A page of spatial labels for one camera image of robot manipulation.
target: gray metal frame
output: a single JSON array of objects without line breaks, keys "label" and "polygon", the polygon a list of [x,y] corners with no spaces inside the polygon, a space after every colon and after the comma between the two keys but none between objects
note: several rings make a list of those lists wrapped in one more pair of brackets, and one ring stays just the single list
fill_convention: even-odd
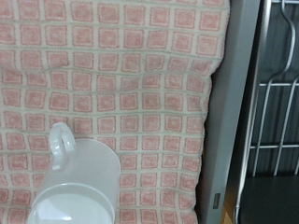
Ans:
[{"label": "gray metal frame", "polygon": [[199,223],[221,222],[259,7],[260,0],[231,2],[225,56],[220,68],[213,75],[213,90],[206,121],[204,166],[196,208]]},{"label": "gray metal frame", "polygon": [[[267,32],[268,32],[268,24],[269,24],[269,19],[270,19],[270,11],[271,11],[271,6],[273,3],[281,3],[281,13],[283,18],[287,21],[291,28],[291,43],[290,43],[290,51],[288,53],[288,60],[283,67],[283,69],[275,73],[273,76],[271,76],[268,79],[267,83],[260,83],[260,77],[261,77],[261,63],[262,63],[262,58],[265,50],[265,39],[267,37]],[[256,150],[255,158],[254,158],[254,165],[253,165],[253,171],[252,171],[252,176],[255,176],[256,172],[256,167],[257,167],[257,162],[258,162],[258,156],[259,156],[259,149],[260,148],[278,148],[278,156],[276,160],[276,165],[275,165],[275,170],[274,170],[274,175],[277,175],[278,172],[278,165],[279,165],[279,160],[280,160],[280,155],[281,155],[281,150],[284,147],[296,147],[297,145],[291,144],[287,145],[284,144],[284,135],[288,123],[288,118],[290,114],[290,108],[292,105],[292,97],[293,97],[293,92],[294,88],[297,84],[297,80],[299,77],[296,77],[292,83],[274,83],[273,79],[274,77],[279,77],[283,74],[285,74],[289,68],[290,64],[292,61],[292,54],[293,54],[293,48],[294,48],[294,39],[295,39],[295,31],[293,24],[291,20],[288,18],[288,16],[285,14],[285,9],[284,9],[284,4],[299,4],[299,1],[296,0],[264,0],[263,1],[263,13],[261,13],[261,18],[260,22],[261,25],[259,26],[260,32],[256,36],[257,43],[255,45],[256,50],[252,54],[252,64],[251,64],[251,70],[249,71],[249,78],[248,78],[248,83],[246,87],[246,92],[245,94],[247,95],[247,101],[244,102],[242,105],[242,114],[243,114],[243,119],[240,120],[242,121],[239,124],[238,127],[238,137],[239,141],[235,142],[235,151],[234,151],[234,156],[232,158],[232,163],[231,163],[231,172],[229,175],[229,180],[228,180],[228,186],[227,186],[227,192],[225,196],[225,208],[228,211],[230,217],[234,216],[234,223],[237,224],[239,223],[239,211],[240,211],[240,204],[241,204],[241,197],[242,197],[242,192],[243,188],[245,186],[245,180],[246,180],[246,175],[247,175],[247,169],[248,169],[248,163],[249,163],[249,153],[251,149]],[[269,92],[271,87],[281,87],[281,86],[292,86],[290,95],[289,95],[289,100],[288,100],[288,106],[285,114],[285,118],[283,121],[283,127],[282,127],[282,133],[279,139],[279,145],[277,146],[272,146],[270,145],[261,145],[261,140],[262,140],[262,135],[263,135],[263,122],[265,118],[265,112],[267,108],[267,101],[269,98]],[[262,118],[261,118],[261,123],[259,123],[259,134],[258,134],[258,139],[257,143],[255,144],[256,146],[253,146],[251,144],[251,139],[252,139],[252,132],[253,132],[253,125],[254,125],[254,120],[255,120],[255,114],[256,114],[256,109],[257,109],[257,102],[258,102],[258,94],[259,94],[259,89],[261,87],[266,87],[265,91],[265,97],[263,101],[263,113],[262,113]],[[295,174],[297,174],[297,167],[299,169],[299,160],[296,165],[296,170],[294,171]]]}]

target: pink checkered cushion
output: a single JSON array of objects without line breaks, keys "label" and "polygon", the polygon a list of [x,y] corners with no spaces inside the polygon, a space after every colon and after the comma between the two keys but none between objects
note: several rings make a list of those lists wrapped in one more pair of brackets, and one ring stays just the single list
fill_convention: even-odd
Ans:
[{"label": "pink checkered cushion", "polygon": [[0,222],[25,223],[50,127],[62,121],[118,154],[116,223],[196,223],[229,9],[229,0],[0,0]]}]

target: wire rack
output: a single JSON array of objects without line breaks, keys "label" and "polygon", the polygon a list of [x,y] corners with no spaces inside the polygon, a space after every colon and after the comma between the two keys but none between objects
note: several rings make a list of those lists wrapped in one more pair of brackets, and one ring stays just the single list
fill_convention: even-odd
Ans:
[{"label": "wire rack", "polygon": [[[268,198],[264,200],[267,201],[267,204],[264,207],[274,208],[275,205],[271,205],[272,201],[274,203],[279,203],[276,201],[274,194],[271,194],[274,191],[274,186],[276,186],[277,178],[276,176],[288,176],[288,175],[298,175],[299,170],[299,73],[295,72],[295,67],[299,63],[294,61],[294,58],[297,58],[297,52],[295,51],[296,46],[296,29],[297,24],[294,24],[292,21],[296,14],[287,9],[287,5],[299,4],[299,0],[265,0],[263,1],[263,20],[262,20],[262,31],[261,31],[261,40],[262,43],[259,45],[258,56],[257,56],[257,67],[255,69],[255,81],[252,88],[252,94],[250,99],[249,107],[249,118],[248,118],[248,127],[245,137],[245,147],[244,154],[242,159],[240,181],[238,185],[238,193],[235,206],[235,223],[251,223],[244,219],[242,215],[242,209],[246,210],[248,207],[256,206],[259,208],[259,205],[255,205],[255,202],[245,202],[250,201],[249,192],[252,194],[253,201],[259,201],[263,195],[254,198],[258,195],[250,189],[249,185],[255,186],[256,188],[264,189],[264,195],[267,195]],[[279,16],[273,16],[271,14],[271,8],[279,6],[280,14]],[[268,32],[270,17],[273,17],[272,20],[279,20],[282,22],[284,27],[287,27],[284,36],[281,36],[280,28],[275,23],[272,22],[272,26],[277,26],[276,31],[271,35]],[[269,44],[264,43],[265,40],[270,42],[276,42],[278,37],[283,41],[283,51],[275,52],[273,47],[269,47]],[[267,55],[265,52],[268,51],[272,53],[271,59],[267,59],[264,55]],[[299,183],[299,178],[296,178],[295,181],[290,180],[292,188],[297,188]],[[281,189],[279,187],[279,193],[284,194],[286,189]],[[298,205],[293,205],[292,209],[299,209]],[[256,216],[254,223],[276,223],[275,216],[272,216],[272,212],[268,210],[269,214],[263,214],[261,211],[251,211],[251,216]],[[259,222],[259,217],[262,217],[261,220],[272,220],[273,222]]]}]

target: white mug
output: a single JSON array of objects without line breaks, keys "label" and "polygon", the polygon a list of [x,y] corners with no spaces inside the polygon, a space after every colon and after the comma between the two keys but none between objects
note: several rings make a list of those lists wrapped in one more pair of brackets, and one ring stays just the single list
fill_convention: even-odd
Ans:
[{"label": "white mug", "polygon": [[113,224],[121,164],[103,143],[75,138],[64,123],[50,130],[53,157],[28,224]]}]

